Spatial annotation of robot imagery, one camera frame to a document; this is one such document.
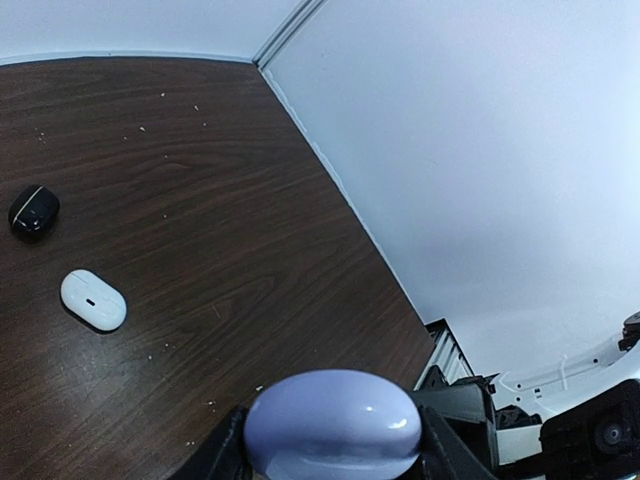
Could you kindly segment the white charging case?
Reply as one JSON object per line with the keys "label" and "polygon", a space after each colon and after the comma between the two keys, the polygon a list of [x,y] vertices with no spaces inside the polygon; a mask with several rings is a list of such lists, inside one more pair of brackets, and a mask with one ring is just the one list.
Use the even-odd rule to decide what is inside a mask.
{"label": "white charging case", "polygon": [[127,316],[124,296],[102,278],[76,269],[62,280],[63,305],[91,327],[102,332],[117,330]]}

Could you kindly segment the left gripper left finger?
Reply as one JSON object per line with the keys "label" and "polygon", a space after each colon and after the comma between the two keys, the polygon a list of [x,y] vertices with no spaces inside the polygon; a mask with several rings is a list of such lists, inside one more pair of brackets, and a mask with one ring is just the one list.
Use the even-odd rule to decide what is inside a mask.
{"label": "left gripper left finger", "polygon": [[230,410],[196,452],[174,473],[175,480],[247,480],[250,462],[244,444],[248,409]]}

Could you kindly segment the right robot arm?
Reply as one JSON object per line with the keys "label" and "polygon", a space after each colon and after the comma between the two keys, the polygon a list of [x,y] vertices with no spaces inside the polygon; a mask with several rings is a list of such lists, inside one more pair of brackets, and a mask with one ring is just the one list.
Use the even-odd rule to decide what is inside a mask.
{"label": "right robot arm", "polygon": [[506,479],[639,475],[639,316],[620,336],[526,375],[492,382]]}

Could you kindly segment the black charging case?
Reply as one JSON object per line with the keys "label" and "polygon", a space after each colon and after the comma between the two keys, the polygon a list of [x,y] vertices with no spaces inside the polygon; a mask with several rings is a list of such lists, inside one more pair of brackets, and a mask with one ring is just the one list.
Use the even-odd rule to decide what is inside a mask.
{"label": "black charging case", "polygon": [[11,204],[8,222],[14,234],[41,238],[53,228],[59,211],[59,198],[44,185],[34,184]]}

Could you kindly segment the purple round charging case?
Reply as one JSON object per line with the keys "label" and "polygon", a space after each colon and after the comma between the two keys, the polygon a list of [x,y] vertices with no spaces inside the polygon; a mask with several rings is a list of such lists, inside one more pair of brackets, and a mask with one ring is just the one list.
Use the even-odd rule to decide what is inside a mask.
{"label": "purple round charging case", "polygon": [[266,479],[396,479],[419,456],[421,419],[397,384],[356,370],[315,370],[262,391],[244,443]]}

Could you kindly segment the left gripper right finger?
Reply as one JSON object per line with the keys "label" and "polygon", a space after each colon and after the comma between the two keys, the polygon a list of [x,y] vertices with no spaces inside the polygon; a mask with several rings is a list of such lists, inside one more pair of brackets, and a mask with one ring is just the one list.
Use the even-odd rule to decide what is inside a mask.
{"label": "left gripper right finger", "polygon": [[495,478],[439,413],[427,406],[419,407],[418,411],[422,423],[419,479]]}

